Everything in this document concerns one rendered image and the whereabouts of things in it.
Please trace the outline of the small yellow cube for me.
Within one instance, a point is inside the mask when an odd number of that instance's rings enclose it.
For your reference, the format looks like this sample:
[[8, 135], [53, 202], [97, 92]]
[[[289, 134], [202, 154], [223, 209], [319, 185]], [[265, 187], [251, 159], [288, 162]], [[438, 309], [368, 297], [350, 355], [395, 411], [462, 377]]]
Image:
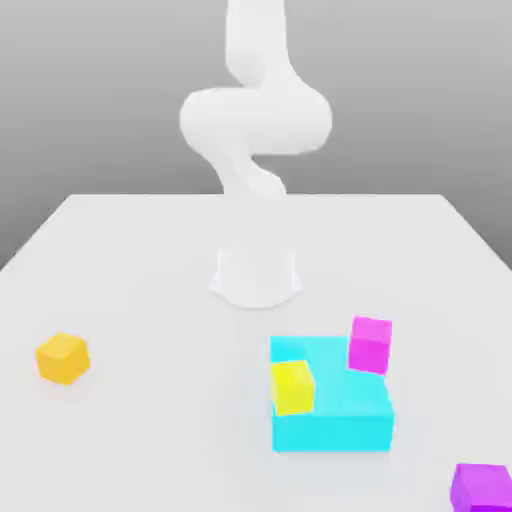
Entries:
[[315, 380], [306, 360], [271, 364], [271, 396], [278, 416], [311, 413]]

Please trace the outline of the small magenta cube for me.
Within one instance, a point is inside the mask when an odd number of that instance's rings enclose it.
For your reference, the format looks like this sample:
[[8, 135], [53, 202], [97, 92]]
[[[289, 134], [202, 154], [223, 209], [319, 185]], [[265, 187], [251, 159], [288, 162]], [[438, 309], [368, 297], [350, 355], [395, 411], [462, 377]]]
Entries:
[[392, 322], [355, 316], [348, 350], [348, 367], [384, 376], [387, 373], [392, 339]]

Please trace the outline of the small orange cube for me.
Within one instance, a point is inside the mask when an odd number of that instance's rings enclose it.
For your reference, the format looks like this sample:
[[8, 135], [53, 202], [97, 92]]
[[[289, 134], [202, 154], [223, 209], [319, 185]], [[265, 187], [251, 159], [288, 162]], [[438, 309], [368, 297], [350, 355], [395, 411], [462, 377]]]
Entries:
[[86, 341], [66, 333], [42, 343], [35, 355], [40, 376], [57, 384], [71, 385], [90, 368]]

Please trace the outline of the small purple cube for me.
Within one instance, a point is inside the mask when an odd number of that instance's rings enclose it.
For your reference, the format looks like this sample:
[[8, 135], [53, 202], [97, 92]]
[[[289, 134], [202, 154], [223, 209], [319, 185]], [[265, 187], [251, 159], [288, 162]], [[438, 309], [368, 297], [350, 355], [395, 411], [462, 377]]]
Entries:
[[454, 512], [512, 512], [512, 477], [503, 465], [456, 465], [450, 501]]

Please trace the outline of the large cyan box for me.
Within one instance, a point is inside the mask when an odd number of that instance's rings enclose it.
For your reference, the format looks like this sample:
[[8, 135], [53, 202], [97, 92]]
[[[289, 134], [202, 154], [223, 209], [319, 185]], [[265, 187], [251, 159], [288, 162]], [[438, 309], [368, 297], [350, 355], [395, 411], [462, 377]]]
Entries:
[[272, 336], [270, 361], [304, 360], [315, 382], [314, 408], [272, 414], [276, 452], [387, 452], [395, 413], [378, 374], [348, 368], [344, 336]]

